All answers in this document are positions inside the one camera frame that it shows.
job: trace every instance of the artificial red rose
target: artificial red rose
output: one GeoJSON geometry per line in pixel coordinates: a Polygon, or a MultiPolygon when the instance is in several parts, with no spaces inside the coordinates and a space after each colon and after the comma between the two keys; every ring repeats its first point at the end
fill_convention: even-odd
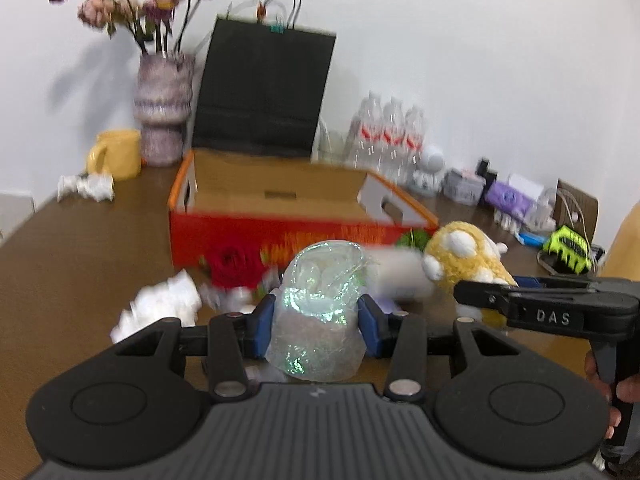
{"type": "Polygon", "coordinates": [[[257,288],[267,271],[260,247],[246,242],[227,241],[210,248],[204,257],[211,270],[211,284],[221,288],[257,288]]]}

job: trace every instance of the metal screw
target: metal screw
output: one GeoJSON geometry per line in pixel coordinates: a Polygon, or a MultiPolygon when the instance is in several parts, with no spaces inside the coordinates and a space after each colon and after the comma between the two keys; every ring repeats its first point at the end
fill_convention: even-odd
{"type": "Polygon", "coordinates": [[[239,397],[245,391],[246,386],[238,381],[222,381],[213,389],[213,392],[220,397],[239,397]]]}
{"type": "Polygon", "coordinates": [[[420,384],[411,379],[397,379],[389,384],[389,390],[396,395],[411,397],[419,394],[421,387],[420,384]]]}

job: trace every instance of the yellow mug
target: yellow mug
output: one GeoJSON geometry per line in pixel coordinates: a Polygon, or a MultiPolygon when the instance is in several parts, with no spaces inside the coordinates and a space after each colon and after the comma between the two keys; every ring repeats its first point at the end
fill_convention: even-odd
{"type": "Polygon", "coordinates": [[[87,173],[111,173],[114,180],[138,176],[142,163],[138,130],[110,130],[97,140],[86,158],[87,173]]]}

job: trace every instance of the water bottle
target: water bottle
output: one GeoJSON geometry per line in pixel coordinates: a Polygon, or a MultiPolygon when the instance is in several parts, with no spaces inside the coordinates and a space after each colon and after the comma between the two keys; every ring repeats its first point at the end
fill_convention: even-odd
{"type": "Polygon", "coordinates": [[[403,184],[403,167],[406,153],[404,140],[404,114],[402,102],[391,98],[382,111],[384,130],[382,133],[379,172],[394,184],[403,184]]]}
{"type": "Polygon", "coordinates": [[[414,171],[419,170],[420,154],[425,141],[426,121],[424,111],[417,106],[412,107],[404,119],[404,146],[406,159],[402,171],[405,182],[413,179],[414,171]]]}
{"type": "Polygon", "coordinates": [[[350,137],[353,139],[353,147],[348,157],[348,165],[358,170],[376,170],[381,136],[380,95],[369,92],[369,96],[362,100],[360,110],[351,121],[350,137]]]}

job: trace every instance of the mug handle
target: mug handle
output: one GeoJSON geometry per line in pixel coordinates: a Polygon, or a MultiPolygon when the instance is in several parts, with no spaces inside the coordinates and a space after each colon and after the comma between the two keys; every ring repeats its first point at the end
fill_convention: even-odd
{"type": "Polygon", "coordinates": [[[108,168],[105,168],[104,156],[107,153],[107,144],[105,142],[98,142],[91,148],[89,155],[86,158],[86,172],[91,173],[104,173],[108,172],[108,168]]]}

